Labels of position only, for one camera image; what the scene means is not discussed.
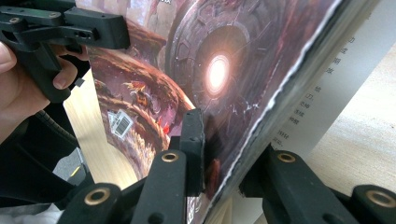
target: black mounting bracket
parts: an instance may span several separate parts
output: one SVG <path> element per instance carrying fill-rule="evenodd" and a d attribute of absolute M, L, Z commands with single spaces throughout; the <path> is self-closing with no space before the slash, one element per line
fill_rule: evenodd
<path fill-rule="evenodd" d="M 60 7 L 70 6 L 68 1 L 61 3 Z M 81 53 L 80 45 L 105 49 L 126 49 L 130 45 L 126 23 L 119 15 L 76 7 L 49 11 L 3 4 L 0 4 L 0 41 L 15 51 L 19 63 L 53 103 L 64 101 L 70 90 L 58 90 L 52 84 L 62 67 L 51 44 L 78 53 Z"/>

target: small label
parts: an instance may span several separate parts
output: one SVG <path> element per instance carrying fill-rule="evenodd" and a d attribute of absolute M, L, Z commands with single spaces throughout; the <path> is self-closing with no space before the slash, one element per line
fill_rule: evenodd
<path fill-rule="evenodd" d="M 171 0 L 160 0 L 160 2 L 164 2 L 164 3 L 167 3 L 167 4 L 171 4 Z"/>
<path fill-rule="evenodd" d="M 123 110 L 120 109 L 112 122 L 110 121 L 111 132 L 115 134 L 118 138 L 123 140 L 133 124 L 134 122 L 132 121 L 132 119 Z"/>

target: round hole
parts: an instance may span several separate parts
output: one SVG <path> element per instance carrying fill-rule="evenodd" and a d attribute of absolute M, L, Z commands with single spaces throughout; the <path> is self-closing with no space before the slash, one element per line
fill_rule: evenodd
<path fill-rule="evenodd" d="M 57 17 L 57 16 L 58 16 L 58 13 L 56 13 L 56 12 L 51 12 L 49 14 L 49 17 L 51 17 L 51 18 L 54 18 L 54 17 Z"/>
<path fill-rule="evenodd" d="M 325 214 L 325 215 L 323 215 L 322 218 L 325 222 L 327 222 L 329 224 L 343 224 L 344 223 L 344 221 L 341 220 L 341 218 L 339 218 L 335 215 L 332 215 L 332 214 Z"/>
<path fill-rule="evenodd" d="M 9 20 L 9 22 L 11 22 L 11 23 L 17 23 L 17 22 L 19 22 L 21 19 L 20 18 L 12 18 L 11 20 Z"/>
<path fill-rule="evenodd" d="M 279 153 L 277 158 L 283 162 L 294 162 L 296 159 L 288 153 Z"/>
<path fill-rule="evenodd" d="M 85 196 L 84 203 L 87 205 L 97 205 L 105 202 L 110 197 L 109 188 L 98 188 L 92 190 Z"/>
<path fill-rule="evenodd" d="M 366 192 L 367 198 L 370 199 L 373 203 L 376 203 L 380 206 L 387 207 L 387 208 L 394 208 L 396 207 L 396 200 L 390 197 L 387 193 L 370 189 Z"/>
<path fill-rule="evenodd" d="M 175 153 L 166 153 L 162 156 L 163 161 L 172 162 L 178 160 L 178 155 Z"/>
<path fill-rule="evenodd" d="M 91 196 L 91 198 L 93 199 L 93 200 L 100 200 L 101 198 L 103 198 L 105 196 L 105 194 L 102 192 L 102 191 L 100 191 L 100 192 L 95 192 L 92 196 Z"/>
<path fill-rule="evenodd" d="M 153 213 L 148 217 L 149 224 L 161 224 L 163 223 L 163 214 Z"/>
<path fill-rule="evenodd" d="M 80 37 L 80 38 L 83 38 L 83 39 L 86 39 L 86 38 L 88 38 L 88 37 L 90 37 L 89 35 L 87 35 L 87 34 L 85 34 L 84 32 L 78 32 L 78 37 Z"/>

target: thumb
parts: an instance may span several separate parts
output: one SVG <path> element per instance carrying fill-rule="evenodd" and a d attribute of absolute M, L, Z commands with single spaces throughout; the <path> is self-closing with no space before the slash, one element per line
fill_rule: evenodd
<path fill-rule="evenodd" d="M 4 73 L 15 66 L 17 58 L 5 44 L 0 42 L 0 73 Z"/>

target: brass insert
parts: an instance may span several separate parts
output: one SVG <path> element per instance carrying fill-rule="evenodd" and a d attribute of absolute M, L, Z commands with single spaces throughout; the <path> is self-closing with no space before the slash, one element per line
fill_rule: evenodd
<path fill-rule="evenodd" d="M 277 158 L 283 162 L 295 162 L 296 159 L 288 153 L 279 153 Z"/>
<path fill-rule="evenodd" d="M 380 206 L 387 207 L 387 208 L 394 208 L 396 207 L 396 200 L 390 197 L 387 193 L 376 189 L 370 189 L 366 192 L 367 198 L 370 199 L 373 203 L 376 203 Z"/>
<path fill-rule="evenodd" d="M 162 158 L 163 158 L 163 161 L 173 162 L 173 161 L 178 160 L 178 155 L 175 153 L 169 152 L 169 153 L 163 154 Z"/>
<path fill-rule="evenodd" d="M 110 197 L 110 189 L 109 188 L 98 188 L 92 190 L 90 193 L 85 196 L 84 203 L 87 205 L 97 205 L 103 203 L 105 200 Z"/>

